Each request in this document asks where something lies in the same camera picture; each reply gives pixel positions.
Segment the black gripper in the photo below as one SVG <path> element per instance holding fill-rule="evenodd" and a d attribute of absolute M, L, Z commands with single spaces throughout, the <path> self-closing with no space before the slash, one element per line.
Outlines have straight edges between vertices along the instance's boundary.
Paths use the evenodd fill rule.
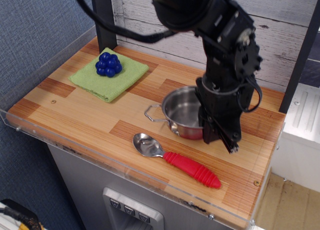
<path fill-rule="evenodd" d="M 253 87 L 249 83 L 227 92 L 208 89 L 204 78 L 196 79 L 195 94 L 201 104 L 198 124 L 203 127 L 202 138 L 206 144 L 221 140 L 230 154 L 239 150 L 242 139 L 240 118 L 249 109 Z"/>

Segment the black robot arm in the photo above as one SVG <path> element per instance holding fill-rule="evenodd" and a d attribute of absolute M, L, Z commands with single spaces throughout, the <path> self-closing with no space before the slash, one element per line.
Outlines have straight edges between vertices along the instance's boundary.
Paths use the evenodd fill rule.
<path fill-rule="evenodd" d="M 255 72 L 262 58 L 252 18 L 234 0 L 152 0 L 169 30 L 202 38 L 206 70 L 197 78 L 199 124 L 205 143 L 222 140 L 229 153 L 242 138 L 242 113 L 254 111 L 254 92 L 262 93 Z"/>

